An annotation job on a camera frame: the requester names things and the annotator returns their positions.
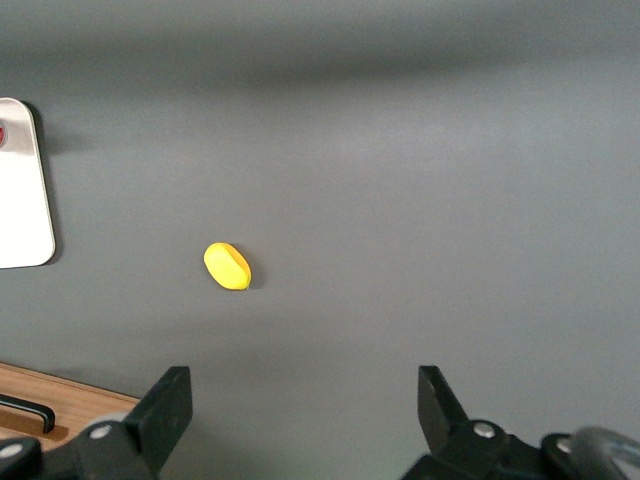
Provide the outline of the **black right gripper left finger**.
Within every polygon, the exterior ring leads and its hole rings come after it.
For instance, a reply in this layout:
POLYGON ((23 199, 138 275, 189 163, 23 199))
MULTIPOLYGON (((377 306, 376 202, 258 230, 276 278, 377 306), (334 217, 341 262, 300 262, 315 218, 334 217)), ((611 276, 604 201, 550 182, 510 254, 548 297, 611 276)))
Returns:
POLYGON ((173 366, 121 420, 84 428, 42 450, 35 437, 1 442, 3 479, 157 479, 193 415, 190 369, 173 366))

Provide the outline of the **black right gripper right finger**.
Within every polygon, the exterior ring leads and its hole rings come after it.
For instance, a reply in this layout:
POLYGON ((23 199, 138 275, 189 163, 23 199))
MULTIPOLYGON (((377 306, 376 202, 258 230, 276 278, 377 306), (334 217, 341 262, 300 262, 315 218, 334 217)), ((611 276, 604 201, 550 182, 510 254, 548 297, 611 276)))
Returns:
POLYGON ((548 434, 532 446, 486 419, 467 415, 439 367, 421 366, 417 415, 428 452, 405 479, 589 479, 570 449, 572 436, 548 434))

